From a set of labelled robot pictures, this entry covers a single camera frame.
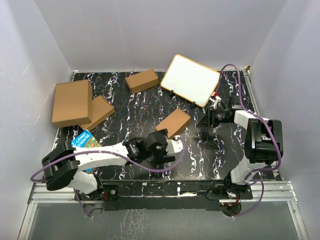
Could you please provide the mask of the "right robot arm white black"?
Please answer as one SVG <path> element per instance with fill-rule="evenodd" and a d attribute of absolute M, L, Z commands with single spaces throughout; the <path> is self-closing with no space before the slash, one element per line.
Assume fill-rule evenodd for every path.
<path fill-rule="evenodd" d="M 226 106 L 219 96 L 213 102 L 196 127 L 215 128 L 233 123 L 245 130 L 244 154 L 239 164 L 224 178 L 223 194 L 233 199 L 249 184 L 253 176 L 283 156 L 283 125 L 280 120 L 258 116 L 241 106 L 240 97 L 232 96 Z"/>

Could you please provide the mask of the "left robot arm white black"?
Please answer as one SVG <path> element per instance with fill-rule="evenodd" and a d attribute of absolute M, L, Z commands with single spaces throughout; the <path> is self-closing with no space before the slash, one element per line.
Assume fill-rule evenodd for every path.
<path fill-rule="evenodd" d="M 56 147 L 41 163 L 48 191 L 73 188 L 97 200 L 103 195 L 99 179 L 88 169 L 133 164 L 141 167 L 146 160 L 162 165 L 176 160 L 183 150 L 179 138 L 169 139 L 166 129 L 150 133 L 147 137 L 135 137 L 122 143 L 101 147 L 72 146 L 71 143 Z"/>

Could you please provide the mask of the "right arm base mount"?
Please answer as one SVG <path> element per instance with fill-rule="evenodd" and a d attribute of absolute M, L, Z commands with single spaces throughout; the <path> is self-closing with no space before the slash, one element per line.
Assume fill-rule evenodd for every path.
<path fill-rule="evenodd" d="M 223 180 L 205 182 L 202 187 L 210 200 L 251 200 L 253 198 L 251 187 L 246 184 L 240 185 L 232 183 L 230 173 L 228 173 Z"/>

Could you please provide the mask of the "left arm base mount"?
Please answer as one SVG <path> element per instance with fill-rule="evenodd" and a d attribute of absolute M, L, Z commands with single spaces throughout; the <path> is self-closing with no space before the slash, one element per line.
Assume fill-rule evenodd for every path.
<path fill-rule="evenodd" d="M 92 193 L 85 194 L 80 190 L 76 190 L 76 193 L 81 201 L 117 201 L 119 198 L 119 186 L 104 184 Z"/>

